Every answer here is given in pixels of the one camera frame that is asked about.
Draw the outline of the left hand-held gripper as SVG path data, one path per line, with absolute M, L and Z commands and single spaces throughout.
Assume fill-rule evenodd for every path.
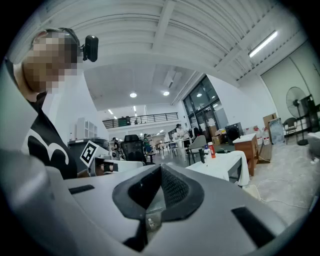
M 88 142 L 80 157 L 82 162 L 86 164 L 86 169 L 89 170 L 90 177 L 97 177 L 95 173 L 96 160 L 104 161 L 104 175 L 118 172 L 118 164 L 112 161 L 111 153 L 110 159 L 108 159 L 106 155 L 98 156 L 98 150 L 101 150 L 98 145 L 92 142 Z

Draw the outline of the white cleaning cloth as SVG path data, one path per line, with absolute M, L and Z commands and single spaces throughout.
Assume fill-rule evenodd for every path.
M 229 173 L 237 163 L 240 163 L 240 175 L 238 178 L 239 186 L 247 186 L 250 181 L 247 158 L 243 151 L 235 150 L 229 153 L 217 153 L 215 158 L 210 155 L 205 157 L 205 163 L 196 162 L 187 169 L 201 174 L 229 181 Z

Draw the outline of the brown cardboard piece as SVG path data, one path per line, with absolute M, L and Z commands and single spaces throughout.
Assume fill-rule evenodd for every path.
M 264 123 L 264 126 L 267 127 L 269 125 L 269 121 L 271 120 L 274 120 L 277 118 L 277 114 L 276 113 L 273 113 L 273 114 L 269 114 L 267 116 L 264 116 L 263 117 L 263 123 Z

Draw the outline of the dark grey bin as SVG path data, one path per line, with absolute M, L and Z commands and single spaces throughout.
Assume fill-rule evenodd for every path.
M 75 159 L 77 172 L 81 172 L 87 168 L 87 165 L 82 162 L 81 155 L 84 151 L 88 142 L 91 142 L 95 145 L 98 145 L 101 149 L 98 150 L 98 157 L 100 155 L 107 156 L 110 159 L 110 150 L 109 150 L 109 142 L 101 137 L 93 137 L 93 138 L 86 138 L 86 139 L 78 139 L 72 140 L 68 142 L 68 148 L 70 149 L 71 155 Z

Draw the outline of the white shelf unit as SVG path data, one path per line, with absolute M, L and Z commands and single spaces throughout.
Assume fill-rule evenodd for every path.
M 78 118 L 75 126 L 76 140 L 91 139 L 98 136 L 97 126 L 84 117 Z

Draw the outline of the person's torso in black shirt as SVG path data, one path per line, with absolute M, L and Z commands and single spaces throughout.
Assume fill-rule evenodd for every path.
M 25 137 L 22 151 L 36 157 L 45 166 L 58 169 L 63 179 L 75 179 L 78 173 L 76 161 L 42 110 L 46 96 L 46 92 L 40 93 L 35 102 L 29 103 L 37 112 L 37 117 Z

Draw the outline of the grey chair with black legs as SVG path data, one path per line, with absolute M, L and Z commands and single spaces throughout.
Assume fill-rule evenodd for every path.
M 191 158 L 193 163 L 195 164 L 195 155 L 200 154 L 200 151 L 205 149 L 205 145 L 207 144 L 206 137 L 204 135 L 197 136 L 195 140 L 188 145 L 188 160 L 189 165 L 191 165 Z

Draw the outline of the black balcony railing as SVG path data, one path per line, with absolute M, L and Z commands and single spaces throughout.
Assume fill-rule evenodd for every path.
M 102 123 L 107 129 L 111 129 L 111 128 L 118 128 L 118 127 L 126 127 L 131 125 L 144 125 L 149 123 L 175 121 L 178 119 L 179 117 L 177 112 L 169 112 L 169 113 L 158 113 L 158 114 L 113 118 L 113 119 L 103 120 Z

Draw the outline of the cluster of clear water jugs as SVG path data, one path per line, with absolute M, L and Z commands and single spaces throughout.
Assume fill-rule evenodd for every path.
M 244 134 L 255 134 L 258 146 L 269 145 L 271 143 L 269 131 L 266 127 L 259 128 L 257 125 L 244 129 Z

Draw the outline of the marbled grey board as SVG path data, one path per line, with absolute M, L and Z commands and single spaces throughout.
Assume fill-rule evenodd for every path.
M 272 119 L 268 122 L 269 131 L 271 135 L 271 142 L 273 145 L 284 143 L 284 128 L 280 118 Z

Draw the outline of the black metal chair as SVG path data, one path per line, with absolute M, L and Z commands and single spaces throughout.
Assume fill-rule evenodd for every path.
M 295 117 L 290 117 L 283 123 L 283 128 L 285 131 L 286 144 L 288 144 L 289 136 L 294 135 L 296 141 L 298 140 L 297 134 L 297 119 Z

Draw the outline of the ceiling air conditioner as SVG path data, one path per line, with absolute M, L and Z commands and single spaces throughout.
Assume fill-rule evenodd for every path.
M 180 81 L 181 77 L 182 77 L 181 72 L 177 72 L 175 70 L 169 70 L 166 74 L 163 85 L 170 89 L 172 86 L 176 85 Z

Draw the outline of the black standing fan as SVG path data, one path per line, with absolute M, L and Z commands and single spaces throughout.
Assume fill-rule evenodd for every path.
M 286 93 L 286 105 L 293 117 L 300 121 L 301 131 L 303 131 L 303 117 L 306 115 L 301 100 L 306 95 L 299 87 L 293 86 Z

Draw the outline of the ceiling tube light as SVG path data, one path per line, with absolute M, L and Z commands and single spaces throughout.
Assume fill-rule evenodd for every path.
M 270 35 L 268 35 L 260 44 L 258 44 L 252 51 L 248 53 L 248 56 L 252 58 L 259 51 L 261 51 L 265 46 L 272 42 L 278 36 L 278 31 L 274 30 Z

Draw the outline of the dark glass door wall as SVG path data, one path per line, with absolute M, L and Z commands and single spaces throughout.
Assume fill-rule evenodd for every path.
M 184 107 L 192 128 L 211 141 L 216 131 L 224 129 L 228 122 L 222 102 L 207 76 L 184 98 Z

